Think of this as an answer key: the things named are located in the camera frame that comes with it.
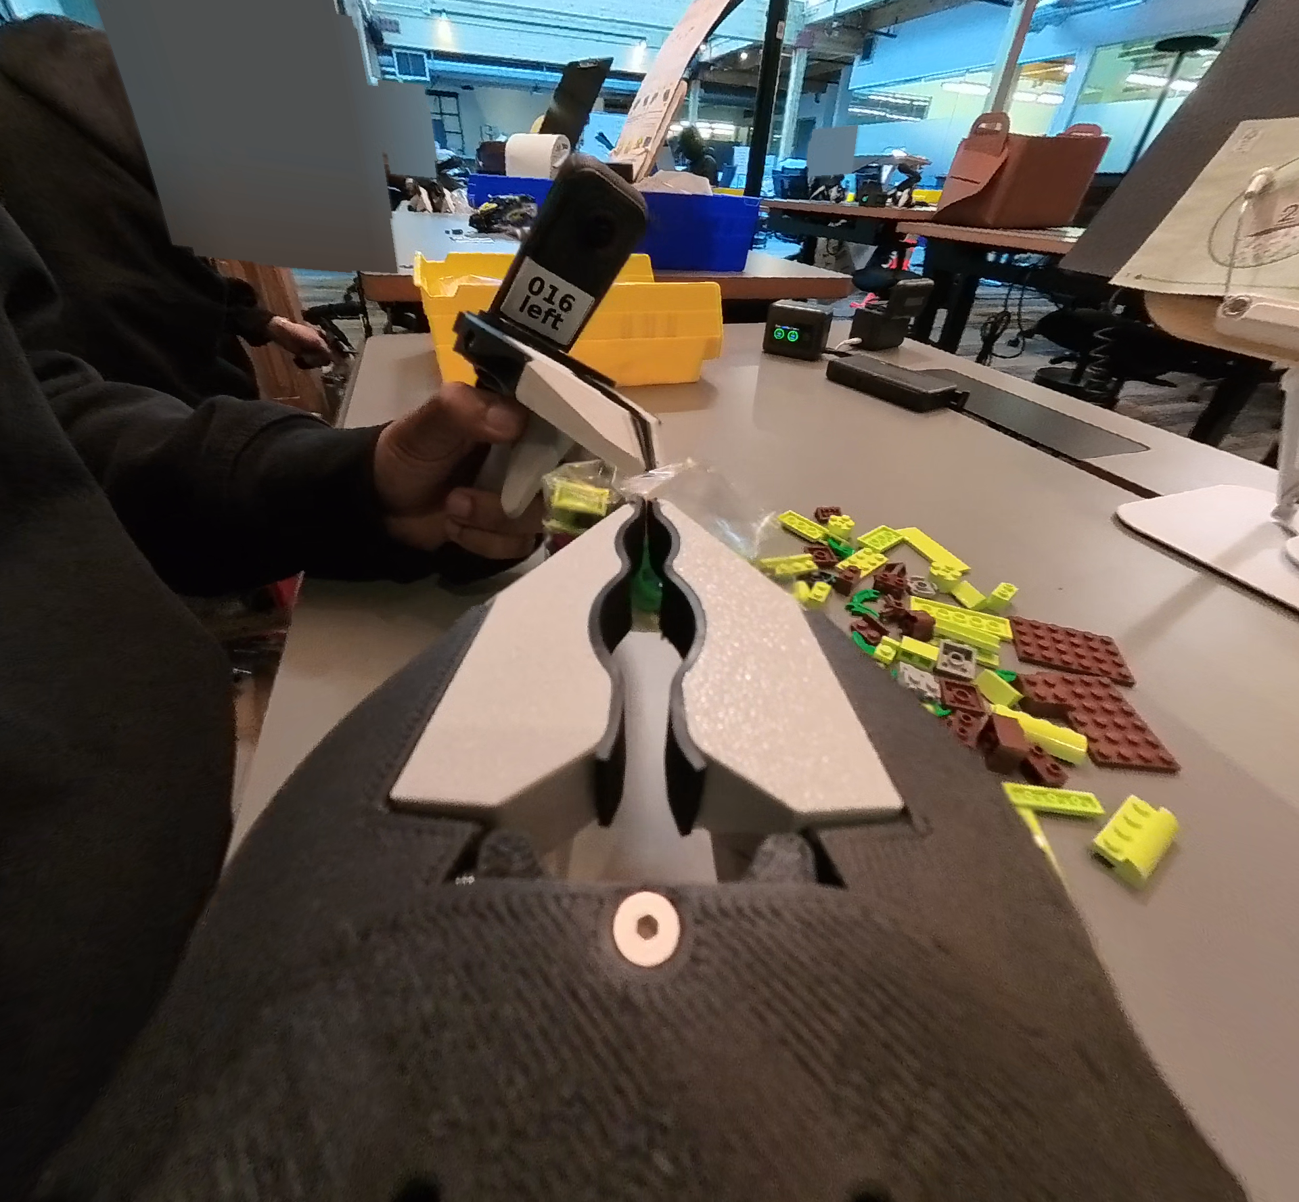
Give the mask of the small bag of pieces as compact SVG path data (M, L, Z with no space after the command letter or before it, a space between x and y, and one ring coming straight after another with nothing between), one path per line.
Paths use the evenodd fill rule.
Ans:
M543 478L541 494L553 554L631 507L629 519L618 518L613 586L593 609L609 652L651 626L687 654L716 626L766 629L802 615L757 566L774 512L708 464L684 460L633 476L600 461L566 462Z

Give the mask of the black monitor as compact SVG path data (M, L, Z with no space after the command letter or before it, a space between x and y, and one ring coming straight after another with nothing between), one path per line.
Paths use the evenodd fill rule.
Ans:
M1142 246L1241 122L1296 115L1298 0L1257 0L1196 90L1064 256L1062 269L1109 278Z

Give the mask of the pile of toy bricks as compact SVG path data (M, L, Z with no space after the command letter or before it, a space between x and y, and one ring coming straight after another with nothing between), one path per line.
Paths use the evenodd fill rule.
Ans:
M1016 676L1001 663L1010 620L975 609L986 594L964 561L918 528L859 529L839 507L788 510L774 529L787 546L757 555L763 575L806 609L839 600L856 648L1003 778L1014 809L1102 818L1094 793L1068 785L1086 759L1080 735L1018 709Z

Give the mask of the large brown studded plate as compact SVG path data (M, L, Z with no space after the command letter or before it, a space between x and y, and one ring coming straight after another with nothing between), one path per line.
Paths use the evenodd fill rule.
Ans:
M1104 634L1016 616L1011 619L1011 641L1021 662L1105 679L1131 688L1136 679L1118 642Z
M1018 674L1018 709L1064 724L1087 739L1090 760L1102 769L1178 773L1181 764L1123 697L1120 687L1090 674Z

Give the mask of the toy instruction booklet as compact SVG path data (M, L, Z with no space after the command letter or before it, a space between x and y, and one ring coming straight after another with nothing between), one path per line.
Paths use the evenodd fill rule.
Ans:
M1298 119L1241 122L1112 281L1298 299Z

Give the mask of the yellow storage bins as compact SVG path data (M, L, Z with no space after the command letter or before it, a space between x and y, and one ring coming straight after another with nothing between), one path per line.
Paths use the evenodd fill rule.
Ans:
M454 348L454 318L489 307L511 264L500 252L450 252L435 262L415 253L420 291L443 382L475 381ZM579 335L571 357L619 388L691 384L723 349L723 309L715 282L656 281L649 258L636 253Z

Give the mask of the white paper roll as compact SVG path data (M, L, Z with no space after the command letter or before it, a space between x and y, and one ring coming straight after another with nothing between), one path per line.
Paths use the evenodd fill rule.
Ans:
M551 181L569 159L572 145L562 133L517 133L505 141L505 176Z

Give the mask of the lime rounded long brick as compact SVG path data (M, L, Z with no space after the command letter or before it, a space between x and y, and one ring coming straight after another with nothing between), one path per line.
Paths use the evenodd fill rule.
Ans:
M1180 821L1166 807L1130 793L1093 836L1091 853L1122 883L1142 890L1180 835Z

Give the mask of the white monitor stand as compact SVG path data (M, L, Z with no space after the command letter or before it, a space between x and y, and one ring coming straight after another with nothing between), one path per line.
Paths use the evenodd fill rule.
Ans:
M1275 494L1213 485L1116 510L1129 532L1235 584L1298 611L1298 303L1259 294L1148 294L1152 317L1199 345L1253 356L1284 370Z

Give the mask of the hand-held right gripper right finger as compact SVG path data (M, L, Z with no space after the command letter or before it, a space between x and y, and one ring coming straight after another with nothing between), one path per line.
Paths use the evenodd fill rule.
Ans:
M669 500L649 634L651 835L706 841L893 821L904 805L812 630L817 615Z

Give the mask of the black adapter box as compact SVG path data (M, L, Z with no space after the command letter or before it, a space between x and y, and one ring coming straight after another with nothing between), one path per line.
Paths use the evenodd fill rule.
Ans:
M915 320L933 296L933 280L903 276L886 288L882 302L859 309L852 321L849 342L859 352L888 352L902 346Z

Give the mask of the black pillar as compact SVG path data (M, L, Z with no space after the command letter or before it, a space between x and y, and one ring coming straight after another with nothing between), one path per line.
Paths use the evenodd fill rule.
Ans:
M775 94L781 73L781 57L785 41L789 0L767 0L766 32L763 36L757 87L755 94L753 123L751 127L749 156L745 170L744 195L762 195Z

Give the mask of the white printed banner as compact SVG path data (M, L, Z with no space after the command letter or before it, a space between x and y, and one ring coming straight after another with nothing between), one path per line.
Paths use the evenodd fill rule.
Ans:
M659 47L609 156L612 165L625 166L623 174L630 184L640 184L654 170L685 90L691 61L726 19L734 3L735 0L692 0Z

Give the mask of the black tilted board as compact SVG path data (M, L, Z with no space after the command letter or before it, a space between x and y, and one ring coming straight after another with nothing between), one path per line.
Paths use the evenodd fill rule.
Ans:
M561 136L571 151L577 151L612 65L609 57L569 61L561 71L550 104L533 122L530 134Z

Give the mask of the person's left forearm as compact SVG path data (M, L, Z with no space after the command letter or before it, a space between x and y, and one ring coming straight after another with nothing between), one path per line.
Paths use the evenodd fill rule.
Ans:
M112 507L174 590L219 595L292 575L407 582L431 555L385 522L381 428L216 399L152 435L105 480Z

